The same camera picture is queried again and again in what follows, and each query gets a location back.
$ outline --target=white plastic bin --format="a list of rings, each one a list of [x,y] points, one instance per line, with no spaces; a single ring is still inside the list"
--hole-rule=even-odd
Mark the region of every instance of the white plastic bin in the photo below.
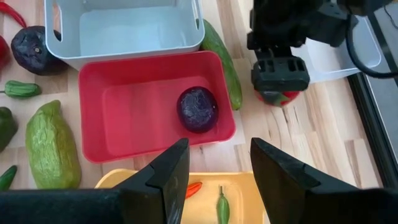
[[[374,68],[381,62],[381,49],[367,19],[357,18],[359,23],[353,33],[355,51],[364,65]],[[333,48],[328,44],[307,39],[301,48],[292,48],[292,53],[305,61],[311,83],[336,80],[359,72],[349,58],[345,41],[341,46]]]
[[[205,37],[199,0],[45,0],[46,27],[53,27],[54,5],[62,40],[46,29],[47,47],[77,70],[88,62],[194,52]]]

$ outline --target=purple beet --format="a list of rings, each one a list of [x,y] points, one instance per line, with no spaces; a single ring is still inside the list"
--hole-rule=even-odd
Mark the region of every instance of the purple beet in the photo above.
[[[58,40],[61,40],[58,31],[55,30],[54,34]],[[11,50],[17,63],[36,75],[58,75],[68,68],[65,62],[47,49],[44,26],[21,29],[11,42]]]
[[[205,133],[218,121],[218,106],[213,94],[203,87],[185,90],[177,101],[177,113],[182,125],[190,132]]]

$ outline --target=red plastic bin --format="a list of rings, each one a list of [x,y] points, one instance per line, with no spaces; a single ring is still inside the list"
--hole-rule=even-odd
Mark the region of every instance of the red plastic bin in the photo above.
[[[219,108],[216,126],[187,131],[177,114],[181,93],[203,86]],[[220,58],[213,52],[90,63],[79,74],[83,153],[95,163],[160,152],[180,138],[225,141],[235,132]]]

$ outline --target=wooden table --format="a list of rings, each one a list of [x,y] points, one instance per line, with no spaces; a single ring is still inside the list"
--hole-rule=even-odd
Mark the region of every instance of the wooden table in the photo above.
[[[5,0],[17,9],[28,25],[44,24],[44,0]],[[191,150],[192,172],[239,172],[251,170],[250,140],[260,137],[285,152],[328,174],[358,187],[381,185],[373,157],[369,152],[363,126],[350,88],[345,79],[318,83],[285,108],[266,106],[254,96],[250,82],[253,52],[246,49],[249,32],[251,1],[203,0],[205,18],[210,21],[225,41],[239,73],[244,104],[234,112],[237,131],[230,141]],[[0,34],[8,43],[20,27],[8,16],[0,15]],[[38,77],[17,63],[1,71],[0,89],[7,80],[35,82],[43,88],[43,95],[31,100],[12,100],[0,96],[0,106],[9,107],[19,122],[19,131],[9,147],[0,154],[0,172],[17,164],[13,189],[34,189],[27,153],[24,147],[25,126],[36,109],[51,100],[62,102],[65,119],[75,135],[83,172],[81,187],[92,188],[97,181],[116,168],[141,169],[157,155],[92,164],[81,153],[80,101],[78,72],[56,77]]]

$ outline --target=orange pepper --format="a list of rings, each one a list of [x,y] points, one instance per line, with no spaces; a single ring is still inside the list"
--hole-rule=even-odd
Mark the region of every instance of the orange pepper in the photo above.
[[[187,187],[187,193],[185,194],[185,199],[191,197],[194,195],[196,192],[198,192],[201,189],[201,182],[193,183],[188,185]]]

